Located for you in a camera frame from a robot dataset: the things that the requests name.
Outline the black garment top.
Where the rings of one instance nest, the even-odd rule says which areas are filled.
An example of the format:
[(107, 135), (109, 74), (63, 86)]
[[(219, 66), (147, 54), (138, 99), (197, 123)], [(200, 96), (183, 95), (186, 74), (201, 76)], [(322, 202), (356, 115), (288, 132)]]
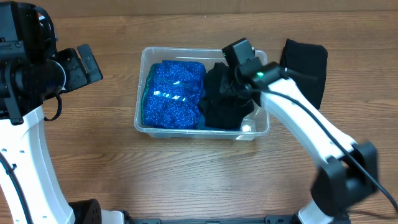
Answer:
[(292, 78), (318, 110), (325, 90), (327, 60), (328, 51), (324, 46), (287, 39), (279, 62), (282, 67), (300, 73)]

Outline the blue denim jeans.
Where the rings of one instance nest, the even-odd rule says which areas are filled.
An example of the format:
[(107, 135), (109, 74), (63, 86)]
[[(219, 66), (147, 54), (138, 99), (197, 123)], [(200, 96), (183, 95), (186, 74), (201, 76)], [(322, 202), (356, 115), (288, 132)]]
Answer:
[(201, 129), (201, 130), (208, 130), (208, 131), (240, 131), (240, 128), (236, 128), (236, 129), (220, 129), (220, 128), (214, 128), (211, 126), (207, 126), (206, 125), (206, 119), (204, 114), (202, 113), (202, 111), (200, 110), (200, 119), (199, 122), (197, 124), (197, 129)]

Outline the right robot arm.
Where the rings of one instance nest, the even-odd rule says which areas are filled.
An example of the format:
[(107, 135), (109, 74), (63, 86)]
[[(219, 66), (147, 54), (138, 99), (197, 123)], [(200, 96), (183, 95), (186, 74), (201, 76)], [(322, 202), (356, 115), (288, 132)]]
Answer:
[(254, 47), (242, 38), (222, 49), (231, 81), (244, 86), (223, 87), (224, 94), (255, 94), (259, 106), (273, 114), (301, 143), (318, 174), (310, 189), (312, 201), (293, 215), (266, 216), (265, 223), (349, 223), (348, 209), (376, 192), (394, 208), (397, 202), (379, 183), (379, 155), (371, 142), (357, 143), (330, 123), (301, 93), (292, 76), (277, 62), (263, 65)]

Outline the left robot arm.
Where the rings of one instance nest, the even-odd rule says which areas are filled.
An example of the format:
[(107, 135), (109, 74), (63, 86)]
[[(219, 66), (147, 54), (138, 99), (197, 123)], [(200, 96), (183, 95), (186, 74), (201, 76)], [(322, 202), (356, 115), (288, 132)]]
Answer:
[(1, 188), (14, 223), (127, 223), (95, 199), (65, 199), (45, 137), (43, 102), (102, 78), (89, 45), (57, 50), (45, 9), (1, 3)]

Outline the sparkly blue garment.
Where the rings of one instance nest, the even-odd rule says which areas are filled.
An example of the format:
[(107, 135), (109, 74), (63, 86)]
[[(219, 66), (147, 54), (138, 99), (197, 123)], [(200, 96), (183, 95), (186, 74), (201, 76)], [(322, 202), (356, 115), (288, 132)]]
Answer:
[(141, 122), (165, 129), (195, 129), (206, 68), (200, 62), (163, 60), (151, 65), (141, 100)]

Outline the black garment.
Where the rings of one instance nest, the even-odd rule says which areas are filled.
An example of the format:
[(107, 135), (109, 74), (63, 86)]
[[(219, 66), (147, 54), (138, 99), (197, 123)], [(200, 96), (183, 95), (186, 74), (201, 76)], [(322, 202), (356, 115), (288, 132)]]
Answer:
[(300, 73), (292, 78), (318, 110), (325, 90), (327, 60), (328, 51), (324, 46), (287, 39), (279, 62), (282, 67)]
[(229, 96), (230, 69), (222, 62), (214, 67), (204, 77), (204, 90), (198, 103), (205, 116), (206, 125), (220, 129), (240, 128), (243, 118), (254, 111), (254, 104), (239, 105)]

